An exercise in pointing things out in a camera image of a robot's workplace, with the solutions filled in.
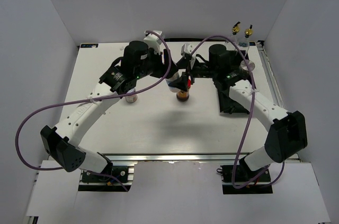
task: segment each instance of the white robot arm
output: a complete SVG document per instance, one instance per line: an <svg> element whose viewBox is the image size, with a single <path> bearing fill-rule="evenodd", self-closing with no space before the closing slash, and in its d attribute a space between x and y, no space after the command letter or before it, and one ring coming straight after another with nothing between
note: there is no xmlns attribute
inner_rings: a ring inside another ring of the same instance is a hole
<svg viewBox="0 0 339 224"><path fill-rule="evenodd" d="M210 77L216 88L225 93L228 98L250 110L252 100L252 86L244 75L231 66L228 66L229 54L226 48L218 45L211 46L210 61L208 64L190 64L190 76ZM187 67L189 56L183 56L181 64ZM79 146L81 139L88 129L116 104L120 98L136 86L138 79L145 76L161 78L168 68L168 59L162 62L158 39L153 35L146 36L144 42L132 41L124 50L124 55L114 61L111 67L100 77L88 98L90 101L79 105L67 118L60 121L53 128L45 126L40 134L45 150L66 171L77 168L101 174L111 174L112 163L103 155L94 153ZM188 77L183 74L177 77L178 66L171 63L166 81L170 87L184 91L187 88ZM94 99L95 97L111 96L111 99ZM307 145L305 118L296 111L287 110L274 105L261 93L255 94L254 116L265 126L268 136L265 145L247 155L239 161L240 166L249 177L253 177L262 167L272 162L283 162Z"/></svg>

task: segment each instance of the white table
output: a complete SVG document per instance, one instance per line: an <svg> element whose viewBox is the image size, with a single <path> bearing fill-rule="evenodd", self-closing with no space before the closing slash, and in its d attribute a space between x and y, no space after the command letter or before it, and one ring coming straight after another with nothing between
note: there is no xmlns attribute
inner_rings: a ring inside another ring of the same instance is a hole
<svg viewBox="0 0 339 224"><path fill-rule="evenodd" d="M27 216L38 224L318 224L329 217L310 163L287 163L273 194L223 195L219 163L146 162L128 193L77 191L80 170L39 173ZM56 167L45 160L42 167ZM280 164L272 164L276 177Z"/></svg>
<svg viewBox="0 0 339 224"><path fill-rule="evenodd" d="M206 42L198 53L208 59ZM169 42L174 61L181 57L183 42ZM97 48L80 48L66 101L85 98L108 69L111 62L123 55L127 43L99 43ZM266 75L256 46L249 48L249 58L258 90L272 99ZM137 83L142 89L157 81L150 76ZM65 118L74 106L63 108ZM178 154L235 153L247 121L246 114L220 114L218 95L212 79L196 79L186 103L176 99L165 82L138 95L136 103L124 99L108 109L83 138L80 146L106 154ZM243 152L263 146L267 132L253 119Z"/></svg>

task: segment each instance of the white enclosure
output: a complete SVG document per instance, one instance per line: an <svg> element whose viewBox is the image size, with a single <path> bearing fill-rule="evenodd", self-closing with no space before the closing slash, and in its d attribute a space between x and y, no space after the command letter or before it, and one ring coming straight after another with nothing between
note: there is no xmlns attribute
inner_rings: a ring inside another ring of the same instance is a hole
<svg viewBox="0 0 339 224"><path fill-rule="evenodd" d="M265 39L286 0L52 0L68 32L81 42L126 42L145 29L168 37L230 33L241 21Z"/></svg>
<svg viewBox="0 0 339 224"><path fill-rule="evenodd" d="M229 34L241 21L252 40L265 40L287 109L306 117L311 162L332 223L339 223L336 134L339 0L0 0L1 223L22 223L35 171L20 163L14 136L35 109L65 100L82 42L128 42L145 30L168 38ZM24 157L46 157L39 131L61 109L37 115L24 128Z"/></svg>

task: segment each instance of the purple cable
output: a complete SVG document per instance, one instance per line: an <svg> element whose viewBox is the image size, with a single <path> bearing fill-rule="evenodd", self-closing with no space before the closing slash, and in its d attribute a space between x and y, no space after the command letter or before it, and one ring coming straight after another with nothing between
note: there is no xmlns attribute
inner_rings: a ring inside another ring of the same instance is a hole
<svg viewBox="0 0 339 224"><path fill-rule="evenodd" d="M138 93L143 93L155 86L157 86L158 84L160 84L161 81L163 81L168 73L170 72L170 69L171 69L171 62L172 62L172 56L171 56L171 51L167 45L167 43L165 42L165 40L159 35L157 34L156 32L153 32L153 31L146 31L147 33L151 33L151 34L154 34L156 37L158 37L161 42L164 44L165 48L167 49L168 51L168 68L167 68L167 71L166 73L164 74L164 76L162 78L160 78L157 82L155 82L154 84L144 88L144 89L141 89L139 91L136 91L136 92L133 92L133 93L125 93L125 94L120 94L120 95L116 95L116 96L103 96L103 97L97 97L97 98L93 98L94 101L102 101L102 100L109 100L111 98L121 98L121 97L125 97L125 96L130 96L130 95L134 95L134 94L138 94ZM68 106L68 105L73 105L73 104L80 104L80 103L87 103L87 102L90 102L91 100L89 99L84 99L84 100L79 100L79 101L70 101L70 102L64 102L64 103L58 103L58 104L53 104L53 105L49 105L49 106L45 106L45 107L42 107L38 110L35 110L34 112L32 112L31 114L29 114L22 122L21 124L19 125L17 131L16 131L16 134L15 134L15 150L16 150L16 153L19 157L19 159L21 160L21 162L31 168L31 169L34 169L34 170L38 170L38 171L52 171L52 170L59 170L59 169L62 169L62 167L54 167L54 168L42 168L42 167L34 167L32 166L31 164L29 164L22 156L21 152L20 152L20 148L19 148L19 135L20 135L20 132L22 130L22 127L25 125L25 123L34 115L36 115L37 113L40 113L41 111L44 111L44 110L47 110L47 109L52 109L54 107L59 107L59 106Z"/></svg>
<svg viewBox="0 0 339 224"><path fill-rule="evenodd" d="M274 181L273 181L273 182L270 182L269 184L262 185L261 188L268 187L268 186L274 184L277 180L279 180L280 176L281 176L282 173L284 172L284 169L285 169L285 162L282 163L280 173L279 173L279 175L276 177L276 179L274 179Z"/></svg>
<svg viewBox="0 0 339 224"><path fill-rule="evenodd" d="M249 76L251 77L251 81L252 81L252 89L255 90L255 82L254 82L254 77L253 77L253 73L249 67L249 64L248 62L246 61L243 53L241 52L241 50L237 47L237 45L231 41L228 37L226 36L223 36L223 35L212 35L210 37L207 37L205 39L203 39L197 46L196 48L192 51L191 54L195 53L196 50L204 43L206 42L207 40L209 39L212 39L212 38L223 38L227 41L229 41L235 48L236 50L238 51L238 53L240 54L241 58L243 59L243 61L245 62L246 64L246 67L249 71ZM249 181L243 183L242 185L239 185L237 186L235 184L235 173L236 173L236 168L237 168L237 163L238 163L238 160L239 160L239 156L240 156L240 153L241 153L241 150L243 148L243 145L244 145L244 142L245 142L245 138L246 138L246 135L247 135L247 132L248 132L248 129L249 129L249 124L251 123L251 119L252 119L252 116L253 116L253 112L254 112L254 102L255 102L255 92L253 91L252 92L252 100L251 100L251 107L249 109L249 116L248 116L248 119L247 119L247 123L246 123L246 127L245 127L245 130L244 130L244 133L243 133L243 136L242 136L242 139L240 141L240 144L239 144L239 148L238 148L238 151L237 151L237 154L235 156L235 159L234 159L234 164L233 164L233 169L232 169L232 185L235 189L241 189L245 186L247 186L249 183L255 181L259 176L261 176L267 169L268 169L268 166L267 167L264 167L256 176L254 176L253 178L251 178ZM271 184L275 183L281 176L281 174L277 177L277 179L275 179Z"/></svg>
<svg viewBox="0 0 339 224"><path fill-rule="evenodd" d="M87 172L89 172L89 173L92 174L92 175L105 176L105 177L112 178L112 179L114 179L115 181L117 181L117 182L121 185L121 187L123 187L123 189L124 189L125 191L128 192L128 190L127 190L127 188L125 187L125 185L124 185L119 179L117 179L116 177L114 177L113 175L101 174L101 173L97 173L97 172L93 172L93 171L87 171Z"/></svg>

